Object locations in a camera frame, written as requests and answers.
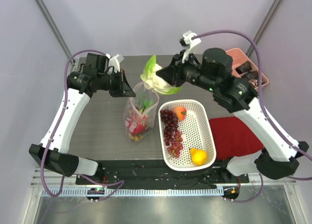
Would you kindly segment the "white cauliflower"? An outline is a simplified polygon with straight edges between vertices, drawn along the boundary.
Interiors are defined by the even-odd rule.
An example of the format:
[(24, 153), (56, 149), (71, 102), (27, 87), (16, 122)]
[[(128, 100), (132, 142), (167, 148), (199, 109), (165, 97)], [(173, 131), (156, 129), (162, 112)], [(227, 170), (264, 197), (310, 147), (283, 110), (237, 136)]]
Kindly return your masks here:
[(165, 80), (156, 75), (156, 71), (163, 68), (157, 64), (156, 55), (152, 55), (146, 62), (140, 78), (144, 82), (144, 87), (154, 90), (161, 95), (173, 95), (181, 90), (181, 87), (170, 86)]

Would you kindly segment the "clear pink-dotted zip bag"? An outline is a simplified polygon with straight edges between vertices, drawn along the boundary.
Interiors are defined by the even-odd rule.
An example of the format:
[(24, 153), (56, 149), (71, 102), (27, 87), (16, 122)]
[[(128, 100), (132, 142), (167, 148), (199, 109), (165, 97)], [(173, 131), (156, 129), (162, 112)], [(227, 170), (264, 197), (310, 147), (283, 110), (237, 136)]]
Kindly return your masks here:
[(147, 89), (144, 82), (138, 83), (133, 91), (136, 96), (128, 98), (123, 121), (130, 142), (138, 143), (154, 128), (159, 95)]

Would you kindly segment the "pink dragon fruit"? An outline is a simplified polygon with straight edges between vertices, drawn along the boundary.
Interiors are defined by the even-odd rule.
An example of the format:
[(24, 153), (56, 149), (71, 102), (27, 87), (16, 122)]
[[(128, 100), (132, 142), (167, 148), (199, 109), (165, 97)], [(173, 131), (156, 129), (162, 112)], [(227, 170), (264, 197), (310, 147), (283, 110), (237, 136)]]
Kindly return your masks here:
[(126, 111), (125, 126), (132, 135), (139, 135), (149, 127), (149, 111), (153, 100), (141, 94), (138, 98), (130, 98), (130, 106)]

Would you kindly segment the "orange peach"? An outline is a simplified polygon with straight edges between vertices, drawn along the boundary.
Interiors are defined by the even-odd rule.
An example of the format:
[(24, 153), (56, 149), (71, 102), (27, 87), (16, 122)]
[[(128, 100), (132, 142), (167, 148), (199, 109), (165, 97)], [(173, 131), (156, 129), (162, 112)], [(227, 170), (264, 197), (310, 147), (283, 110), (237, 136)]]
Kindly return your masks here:
[(173, 113), (176, 114), (179, 121), (183, 121), (186, 118), (187, 110), (183, 106), (177, 106), (173, 108)]

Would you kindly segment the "yellow-brown longan bunch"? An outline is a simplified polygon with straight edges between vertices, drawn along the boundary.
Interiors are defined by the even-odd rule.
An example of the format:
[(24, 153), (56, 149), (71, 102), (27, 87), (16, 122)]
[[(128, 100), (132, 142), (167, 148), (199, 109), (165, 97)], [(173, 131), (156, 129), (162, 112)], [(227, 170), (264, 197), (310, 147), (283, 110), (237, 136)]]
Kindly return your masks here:
[(143, 138), (144, 138), (143, 135), (132, 135), (132, 134), (129, 135), (129, 139), (134, 142), (138, 142), (142, 140)]

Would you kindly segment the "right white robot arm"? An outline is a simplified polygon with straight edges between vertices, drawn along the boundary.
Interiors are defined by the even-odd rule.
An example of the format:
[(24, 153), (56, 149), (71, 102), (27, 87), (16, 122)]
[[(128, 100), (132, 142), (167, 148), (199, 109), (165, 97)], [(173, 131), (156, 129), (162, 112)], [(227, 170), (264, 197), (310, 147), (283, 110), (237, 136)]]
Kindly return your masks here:
[(245, 123), (264, 146), (257, 159), (251, 155), (231, 158), (220, 170), (221, 179), (230, 183), (238, 175), (255, 172), (272, 180), (293, 179), (299, 167), (297, 159), (309, 145), (295, 140), (281, 127), (260, 104), (258, 90), (247, 80), (232, 75), (233, 59), (223, 49), (205, 50), (202, 62), (194, 54), (184, 58), (185, 53), (183, 50), (175, 54), (156, 75), (174, 87), (188, 82), (211, 92), (214, 101)]

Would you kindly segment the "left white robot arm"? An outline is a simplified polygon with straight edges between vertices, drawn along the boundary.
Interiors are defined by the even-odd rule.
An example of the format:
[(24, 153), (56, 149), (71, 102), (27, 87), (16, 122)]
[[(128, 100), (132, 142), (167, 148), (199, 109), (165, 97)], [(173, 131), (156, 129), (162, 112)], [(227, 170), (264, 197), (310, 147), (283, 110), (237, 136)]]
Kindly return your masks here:
[(71, 155), (68, 150), (81, 113), (94, 93), (104, 90), (112, 97), (135, 97), (120, 68), (122, 60), (121, 55), (88, 53), (82, 70), (67, 76), (62, 102), (48, 132), (38, 145), (29, 148), (38, 165), (65, 177), (87, 175), (92, 184), (103, 181), (104, 173), (98, 162)]

